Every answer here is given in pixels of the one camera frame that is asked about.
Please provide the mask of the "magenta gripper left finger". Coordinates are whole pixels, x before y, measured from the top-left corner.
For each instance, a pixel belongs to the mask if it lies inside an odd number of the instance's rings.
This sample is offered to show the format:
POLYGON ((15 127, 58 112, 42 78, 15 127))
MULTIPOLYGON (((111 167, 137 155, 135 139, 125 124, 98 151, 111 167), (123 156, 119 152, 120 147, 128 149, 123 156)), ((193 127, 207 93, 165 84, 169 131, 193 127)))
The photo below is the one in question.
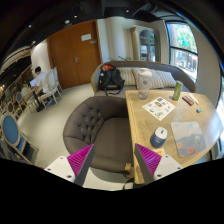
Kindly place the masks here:
POLYGON ((74 183, 82 186, 94 156, 94 145, 88 145, 67 157, 75 174, 74 183))

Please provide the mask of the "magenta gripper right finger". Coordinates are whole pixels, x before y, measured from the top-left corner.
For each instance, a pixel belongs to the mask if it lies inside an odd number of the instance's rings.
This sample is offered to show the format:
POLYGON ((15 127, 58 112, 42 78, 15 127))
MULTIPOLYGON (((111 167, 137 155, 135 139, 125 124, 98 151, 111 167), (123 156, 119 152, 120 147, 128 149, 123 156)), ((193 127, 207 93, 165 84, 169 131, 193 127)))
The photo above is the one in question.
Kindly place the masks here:
POLYGON ((135 144, 134 153, 139 163, 144 182, 146 184, 152 183, 154 181, 154 173, 162 156, 140 144, 135 144))

